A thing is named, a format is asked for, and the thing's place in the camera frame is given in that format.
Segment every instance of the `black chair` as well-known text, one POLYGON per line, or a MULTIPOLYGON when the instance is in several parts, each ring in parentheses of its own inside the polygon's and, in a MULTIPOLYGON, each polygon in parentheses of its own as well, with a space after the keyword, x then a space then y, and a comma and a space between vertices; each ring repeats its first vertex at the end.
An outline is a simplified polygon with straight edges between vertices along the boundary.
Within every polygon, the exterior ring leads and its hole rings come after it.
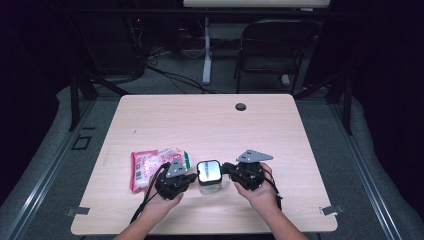
POLYGON ((319 35, 320 24, 313 21, 263 19, 249 24, 241 36, 234 78, 237 93, 243 73, 294 75, 293 94, 305 48, 319 35))

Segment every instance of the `floor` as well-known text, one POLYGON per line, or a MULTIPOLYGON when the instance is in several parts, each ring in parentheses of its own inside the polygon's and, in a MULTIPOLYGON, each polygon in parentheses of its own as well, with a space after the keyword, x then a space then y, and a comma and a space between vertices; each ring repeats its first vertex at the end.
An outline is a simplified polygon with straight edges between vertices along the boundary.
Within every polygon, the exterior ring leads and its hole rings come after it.
MULTIPOLYGON (((217 42, 213 48, 211 84, 204 86, 218 94, 235 93, 233 72, 236 49, 217 42)), ((201 83, 203 55, 188 49, 180 55, 162 53, 150 59, 150 66, 201 83)), ((201 94, 202 91, 169 74, 146 70, 134 81, 107 76, 132 94, 201 94)), ((250 78, 243 82, 243 93, 275 93, 284 90, 276 77, 266 81, 250 78)), ((0 239, 111 239, 113 236, 75 236, 70 232, 69 209, 79 206, 91 170, 100 151, 119 96, 95 85, 96 101, 81 98, 81 122, 73 132, 70 126, 69 88, 58 94, 60 109, 39 151, 20 182, 0 209, 0 239), (79 137, 89 136, 84 151, 75 150, 79 137)), ((323 89, 296 104, 320 168, 332 204, 342 204, 345 212, 337 216, 339 228, 331 233, 306 233, 310 239, 424 239, 424 227, 391 183, 373 153, 372 139, 359 102, 354 101, 352 131, 349 136, 340 123, 340 107, 327 105, 323 89)), ((231 239, 248 236, 231 236, 231 239)), ((191 236, 223 239, 223 236, 191 236)))

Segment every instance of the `wooden table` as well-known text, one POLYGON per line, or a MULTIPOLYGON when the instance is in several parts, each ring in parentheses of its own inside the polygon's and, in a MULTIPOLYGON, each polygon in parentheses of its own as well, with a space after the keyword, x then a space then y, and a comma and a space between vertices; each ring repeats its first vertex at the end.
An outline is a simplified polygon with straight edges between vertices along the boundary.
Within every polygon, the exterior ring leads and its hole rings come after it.
MULTIPOLYGON (((71 230, 76 235, 118 234, 143 199, 129 189, 130 154, 179 147, 194 164, 216 159, 236 164, 253 149, 274 157, 267 161, 287 217, 303 232, 337 228, 314 155, 291 95, 128 95, 116 110, 71 230), (243 103, 246 110, 235 105, 243 103)), ((268 226, 241 197, 227 175, 222 191, 202 195, 196 181, 181 203, 151 234, 266 233, 268 226)))

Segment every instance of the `gray carpet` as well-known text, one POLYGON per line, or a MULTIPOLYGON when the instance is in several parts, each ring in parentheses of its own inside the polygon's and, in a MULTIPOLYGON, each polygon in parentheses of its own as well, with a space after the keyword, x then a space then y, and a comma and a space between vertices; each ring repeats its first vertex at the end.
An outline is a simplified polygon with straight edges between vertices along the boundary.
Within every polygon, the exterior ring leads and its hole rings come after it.
MULTIPOLYGON (((212 83, 209 89, 220 92, 234 93, 235 80, 233 71, 235 66, 234 52, 216 51, 212 63, 212 83)), ((201 82, 203 72, 203 57, 189 58, 185 55, 173 56, 162 55, 157 59, 156 67, 173 73, 178 73, 201 82)), ((182 94, 201 93, 200 90, 175 83, 150 70, 138 80, 120 84, 123 89, 135 94, 182 94)), ((268 92, 266 88, 280 88, 278 79, 270 79, 262 86, 255 88, 268 92)), ((253 86, 246 82, 246 88, 253 86)), ((64 162, 59 166, 59 172, 54 182, 49 186, 49 191, 33 219, 30 219, 28 229, 24 231, 23 239, 80 239, 70 232, 73 218, 65 216, 69 208, 79 206, 79 202, 85 190, 92 168, 96 161, 100 147, 107 133, 110 121, 117 107, 119 98, 108 89, 97 86, 101 97, 94 102, 87 102, 86 106, 92 106, 87 111, 87 118, 81 123, 74 133, 72 142, 68 142, 69 148, 62 153, 64 162), (75 138, 91 137, 86 150, 72 150, 75 138)), ((323 101, 318 93, 311 100, 297 101, 297 106, 304 123, 309 141, 315 158, 321 171, 324 184, 332 204, 342 204, 345 212, 337 216, 339 227, 331 233, 322 233, 322 239, 387 239, 383 228, 375 214, 373 206, 364 190, 363 183, 354 166, 353 155, 338 126, 337 117, 323 101)), ((46 168, 58 155, 57 151, 61 144, 69 138, 67 132, 70 126, 69 89, 62 91, 58 98, 61 106, 56 120, 45 138, 42 146, 32 160, 27 171, 23 175, 17 187, 9 196, 8 200, 0 209, 0 239, 4 239, 11 230, 19 211, 30 196, 37 180, 43 176, 46 168)), ((421 219, 408 204, 404 202, 390 178, 382 170, 376 159, 372 140, 369 136, 366 123, 363 119, 361 106, 354 101, 352 113, 353 138, 359 146, 362 156, 373 175, 376 185, 386 199, 387 207, 393 216, 404 239, 424 239, 424 227, 421 219)), ((318 239, 313 233, 308 233, 310 239, 318 239)), ((248 236, 239 236, 239 239, 247 239, 248 236)), ((250 239, 265 239, 270 236, 250 236, 250 239)), ((111 239, 112 236, 89 236, 86 239, 111 239)), ((234 236, 191 236, 192 239, 227 239, 234 236)), ((188 239, 188 237, 174 237, 172 239, 188 239)))

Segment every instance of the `pink snack package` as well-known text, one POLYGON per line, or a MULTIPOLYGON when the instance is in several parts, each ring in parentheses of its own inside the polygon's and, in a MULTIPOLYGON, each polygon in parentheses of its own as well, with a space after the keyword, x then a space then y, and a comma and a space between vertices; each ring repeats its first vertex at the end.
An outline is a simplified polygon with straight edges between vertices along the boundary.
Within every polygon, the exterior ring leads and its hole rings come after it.
POLYGON ((174 159, 178 159, 187 169, 193 166, 192 159, 187 152, 176 147, 161 151, 151 150, 131 153, 131 191, 139 193, 147 190, 150 177, 156 173, 162 164, 172 162, 174 159))

